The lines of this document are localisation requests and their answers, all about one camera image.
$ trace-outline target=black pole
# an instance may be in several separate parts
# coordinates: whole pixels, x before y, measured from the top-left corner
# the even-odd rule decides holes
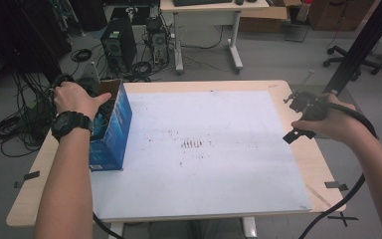
[[[329,93],[331,90],[335,90],[340,94],[353,77],[356,69],[361,66],[362,61],[364,61],[374,46],[378,43],[381,36],[382,0],[367,24],[355,39],[352,47],[344,57],[343,62],[339,65],[323,92]]]

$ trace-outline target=gray floor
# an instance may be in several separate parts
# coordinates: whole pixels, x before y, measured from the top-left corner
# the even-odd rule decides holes
[[[143,32],[142,28],[134,29],[137,42]],[[210,46],[219,39],[219,32],[213,27],[182,28],[183,44]],[[309,80],[310,85],[325,85],[337,69],[333,64],[323,68],[321,63],[328,56],[325,49],[334,37],[334,33],[316,33],[309,31],[303,43],[285,41],[287,29],[274,34],[240,33],[238,49],[244,63],[244,70],[237,75],[233,62],[226,47],[227,36],[231,29],[225,27],[222,43],[211,50],[183,49],[185,74],[178,76],[172,68],[166,69],[151,77],[156,81],[230,81],[230,80],[285,80],[297,85],[307,75],[308,70],[315,74]],[[99,39],[91,33],[85,37],[72,34],[73,48],[91,48],[99,44]],[[350,48],[356,33],[340,33],[333,45],[345,49]],[[371,56],[374,61],[382,63],[382,48]],[[64,72],[71,73],[76,64],[69,54],[61,60]],[[86,64],[80,65],[75,77],[78,77]],[[373,122],[382,141],[382,71],[376,76],[369,74],[367,68],[362,68],[361,77],[354,83],[349,83],[347,91],[356,101],[365,115]],[[16,87],[8,70],[0,73],[0,120],[7,117],[17,108],[15,102]],[[353,186],[361,170],[354,155],[342,144],[330,139],[316,139],[329,167],[337,181]],[[22,151],[20,141],[5,145],[9,152]],[[0,151],[0,238],[32,238],[33,228],[11,228],[6,225],[6,217],[19,192],[14,188],[15,181],[21,181],[33,163],[36,153],[28,156],[10,158]],[[347,220],[347,226],[342,220],[323,219],[307,238],[382,238],[382,229],[374,209],[366,185],[347,204],[343,212],[346,217],[357,220]],[[257,218],[259,238],[297,238],[315,215],[266,216]],[[127,226],[125,238],[148,238],[147,223]],[[107,238],[98,229],[95,238]]]

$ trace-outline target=desk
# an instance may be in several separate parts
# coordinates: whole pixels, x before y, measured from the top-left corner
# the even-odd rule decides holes
[[[178,37],[178,28],[182,23],[201,25],[233,25],[232,38],[228,39],[229,49],[234,59],[237,73],[244,68],[236,47],[238,27],[242,10],[256,10],[269,7],[265,0],[254,3],[245,1],[239,6],[234,1],[231,3],[218,3],[207,5],[195,5],[175,7],[172,0],[161,0],[160,10],[164,13],[173,13],[173,25],[175,34],[175,66],[178,74],[184,73],[182,64],[181,43]]]
[[[290,94],[290,88],[284,81],[134,83],[125,84],[125,88],[128,93],[266,91],[271,95],[284,131],[291,130],[290,123],[299,117],[299,115],[288,108],[288,105],[284,104],[284,99]],[[40,177],[24,182],[8,215],[8,225],[33,226],[35,224],[40,198],[55,156],[57,145],[57,142],[48,135],[31,168],[31,172],[40,170]],[[338,189],[329,189],[324,185],[325,181],[334,181],[334,179],[315,140],[301,137],[290,146],[290,149],[306,187],[306,192],[311,204],[311,210],[309,212],[325,211],[342,199]],[[146,218],[144,220],[157,219],[160,220],[160,218]]]

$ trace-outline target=white desk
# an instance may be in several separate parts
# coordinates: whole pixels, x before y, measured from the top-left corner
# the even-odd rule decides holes
[[[266,91],[269,92],[277,110],[284,131],[291,130],[290,123],[297,120],[299,115],[285,105],[283,99],[290,94],[290,88],[284,81],[239,81],[239,82],[173,82],[173,83],[135,83],[125,84],[128,93],[187,93],[208,91]],[[37,210],[43,188],[49,175],[49,171],[55,156],[58,144],[50,135],[46,138],[30,172],[40,171],[40,176],[24,182],[24,185],[14,202],[7,217],[10,226],[33,226],[36,221]],[[290,146],[300,175],[305,185],[311,210],[309,212],[321,212],[327,210],[342,199],[338,189],[326,188],[324,182],[334,181],[324,158],[319,151],[315,140],[301,137]],[[288,214],[282,211],[275,214]],[[254,213],[252,216],[265,215],[266,213]],[[250,216],[249,214],[234,213],[230,216]],[[163,219],[186,219],[174,215],[164,215],[153,218],[129,218],[129,221],[163,220]]]
[[[233,25],[232,37],[228,39],[229,49],[234,59],[237,73],[243,68],[240,55],[236,47],[238,27],[242,10],[256,10],[269,7],[265,0],[258,0],[255,3],[245,1],[239,6],[235,0],[231,3],[207,4],[175,7],[172,0],[160,0],[160,10],[165,13],[173,13],[173,25],[175,34],[175,66],[178,74],[184,73],[182,64],[182,50],[180,39],[178,38],[178,27],[183,24],[201,25]]]

